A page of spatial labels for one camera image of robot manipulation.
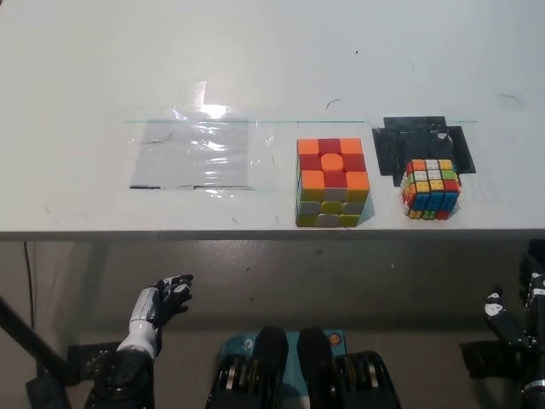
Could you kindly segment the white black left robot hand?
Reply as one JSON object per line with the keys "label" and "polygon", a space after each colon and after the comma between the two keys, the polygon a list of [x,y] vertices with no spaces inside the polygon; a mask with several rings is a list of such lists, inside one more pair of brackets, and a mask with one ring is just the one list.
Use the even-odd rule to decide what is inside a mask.
{"label": "white black left robot hand", "polygon": [[188,310],[185,303],[192,298],[192,280],[190,274],[176,275],[143,289],[129,319],[128,336],[118,351],[134,350],[155,360],[162,348],[162,328]]}

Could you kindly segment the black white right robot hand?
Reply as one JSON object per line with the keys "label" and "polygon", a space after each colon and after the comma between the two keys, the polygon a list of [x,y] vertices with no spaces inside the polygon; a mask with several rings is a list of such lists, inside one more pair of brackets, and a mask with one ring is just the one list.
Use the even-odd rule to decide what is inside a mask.
{"label": "black white right robot hand", "polygon": [[485,321],[499,340],[515,350],[544,353],[544,275],[532,273],[525,302],[526,328],[503,305],[502,287],[495,285],[485,301]]}

